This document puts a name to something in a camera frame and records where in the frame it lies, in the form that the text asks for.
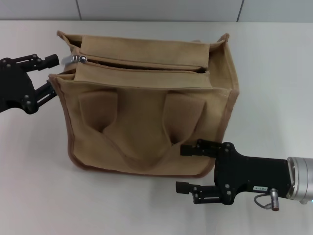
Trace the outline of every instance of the label sticker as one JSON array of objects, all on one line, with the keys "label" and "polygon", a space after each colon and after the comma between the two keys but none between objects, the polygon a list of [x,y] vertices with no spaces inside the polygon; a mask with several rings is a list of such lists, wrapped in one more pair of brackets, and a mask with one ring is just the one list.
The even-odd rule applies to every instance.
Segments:
[{"label": "label sticker", "polygon": [[268,187],[254,186],[253,190],[256,190],[256,191],[267,191]]}]

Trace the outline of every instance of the cable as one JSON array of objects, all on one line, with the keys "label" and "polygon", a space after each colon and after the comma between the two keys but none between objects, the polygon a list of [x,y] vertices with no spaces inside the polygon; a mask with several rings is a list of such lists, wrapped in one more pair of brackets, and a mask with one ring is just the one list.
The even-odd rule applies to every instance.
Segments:
[{"label": "cable", "polygon": [[269,204],[266,204],[265,206],[263,206],[262,204],[260,204],[258,201],[257,201],[257,198],[259,198],[259,197],[264,197],[264,196],[268,196],[268,194],[260,194],[260,195],[256,195],[255,197],[254,197],[254,202],[259,206],[259,207],[261,207],[261,208],[263,208],[263,209],[266,209],[266,210],[269,210],[269,209],[271,209],[272,208],[272,204],[271,203],[269,203]]}]

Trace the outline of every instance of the canvas tote bag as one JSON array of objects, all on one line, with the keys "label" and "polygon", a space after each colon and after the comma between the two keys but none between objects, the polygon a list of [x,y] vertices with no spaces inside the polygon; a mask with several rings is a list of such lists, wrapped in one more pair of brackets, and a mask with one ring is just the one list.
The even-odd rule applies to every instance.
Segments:
[{"label": "canvas tote bag", "polygon": [[223,139],[239,94],[228,34],[212,44],[57,34],[76,56],[49,76],[76,165],[179,177],[212,169],[214,159],[179,149]]}]

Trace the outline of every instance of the white table surface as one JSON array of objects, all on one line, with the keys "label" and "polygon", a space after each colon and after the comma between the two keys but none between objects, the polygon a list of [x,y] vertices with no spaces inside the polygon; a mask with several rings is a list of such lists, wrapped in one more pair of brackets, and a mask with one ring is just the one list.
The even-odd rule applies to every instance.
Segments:
[{"label": "white table surface", "polygon": [[[312,157],[313,23],[133,23],[0,21],[0,58],[69,55],[56,31],[214,42],[224,33],[240,95],[224,140],[249,156]],[[35,88],[62,67],[30,72]],[[190,183],[213,184],[213,173]],[[313,233],[313,205],[280,200],[259,208],[253,193],[232,206],[194,205],[177,179],[83,171],[67,156],[58,98],[34,115],[0,114],[0,234],[294,235]]]}]

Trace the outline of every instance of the zipper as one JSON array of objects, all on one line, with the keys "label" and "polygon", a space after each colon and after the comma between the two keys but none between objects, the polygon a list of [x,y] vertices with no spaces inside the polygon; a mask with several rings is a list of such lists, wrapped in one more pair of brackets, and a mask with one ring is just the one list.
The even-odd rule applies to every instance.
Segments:
[{"label": "zipper", "polygon": [[92,63],[97,65],[102,65],[105,67],[110,68],[117,68],[117,69],[126,69],[126,70],[151,70],[151,71],[189,71],[189,72],[196,72],[196,73],[205,73],[206,69],[203,67],[199,67],[196,69],[175,69],[175,68],[161,68],[161,67],[149,67],[149,66],[137,66],[137,65],[123,65],[120,63],[112,63],[112,62],[104,62],[99,60],[87,59],[84,55],[70,55],[61,61],[61,64],[67,66],[73,63]]}]

